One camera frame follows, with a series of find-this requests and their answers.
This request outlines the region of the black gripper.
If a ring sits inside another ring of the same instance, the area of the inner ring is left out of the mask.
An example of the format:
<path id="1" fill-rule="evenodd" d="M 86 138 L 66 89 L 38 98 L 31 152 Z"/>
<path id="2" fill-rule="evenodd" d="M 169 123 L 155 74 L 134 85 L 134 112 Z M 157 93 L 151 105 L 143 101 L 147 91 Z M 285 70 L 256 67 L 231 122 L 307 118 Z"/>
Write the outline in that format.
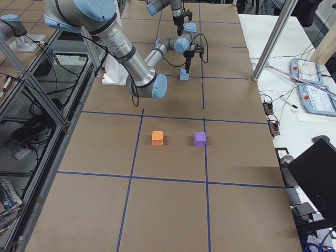
<path id="1" fill-rule="evenodd" d="M 192 44 L 185 52 L 183 52 L 183 56 L 185 58 L 185 72 L 186 73 L 188 73 L 190 70 L 191 60 L 195 56 L 195 54 L 199 54 L 199 57 L 203 59 L 204 46 L 199 45 L 199 44 Z"/>
<path id="2" fill-rule="evenodd" d="M 184 18 L 187 17 L 188 21 L 192 20 L 192 12 L 190 10 L 174 10 L 173 11 L 173 21 L 177 26 L 177 35 L 180 36 L 184 30 L 183 24 L 185 22 Z"/>

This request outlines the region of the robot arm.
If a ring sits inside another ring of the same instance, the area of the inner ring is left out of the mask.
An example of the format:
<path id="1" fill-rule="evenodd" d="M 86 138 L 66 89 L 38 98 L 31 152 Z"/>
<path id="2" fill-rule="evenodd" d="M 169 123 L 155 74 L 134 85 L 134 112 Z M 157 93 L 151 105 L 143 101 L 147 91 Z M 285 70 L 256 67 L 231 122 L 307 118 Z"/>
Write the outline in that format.
<path id="1" fill-rule="evenodd" d="M 193 17 L 193 13 L 190 10 L 185 9 L 182 0 L 152 0 L 146 2 L 146 8 L 151 16 L 156 15 L 167 6 L 171 8 L 177 35 L 180 36 L 184 31 L 184 18 L 187 17 L 188 21 L 190 22 Z"/>
<path id="2" fill-rule="evenodd" d="M 146 8 L 151 15 L 170 6 L 177 36 L 159 38 L 146 59 L 117 23 L 114 1 L 45 1 L 45 23 L 54 29 L 80 33 L 85 28 L 97 36 L 107 51 L 128 72 L 126 87 L 137 98 L 161 99 L 167 92 L 167 77 L 157 73 L 155 66 L 169 50 L 180 53 L 196 48 L 197 27 L 192 12 L 186 11 L 181 1 L 149 1 Z"/>

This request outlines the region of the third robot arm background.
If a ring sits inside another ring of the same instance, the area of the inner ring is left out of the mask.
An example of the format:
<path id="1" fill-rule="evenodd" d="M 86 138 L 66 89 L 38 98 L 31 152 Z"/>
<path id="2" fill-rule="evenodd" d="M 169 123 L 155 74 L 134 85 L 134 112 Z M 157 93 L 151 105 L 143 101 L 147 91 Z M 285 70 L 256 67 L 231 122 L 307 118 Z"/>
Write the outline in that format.
<path id="1" fill-rule="evenodd" d="M 14 51 L 28 52 L 28 48 L 32 45 L 27 39 L 28 31 L 21 19 L 16 14 L 6 14 L 1 16 L 1 38 L 8 41 L 14 37 L 11 45 L 14 45 Z"/>

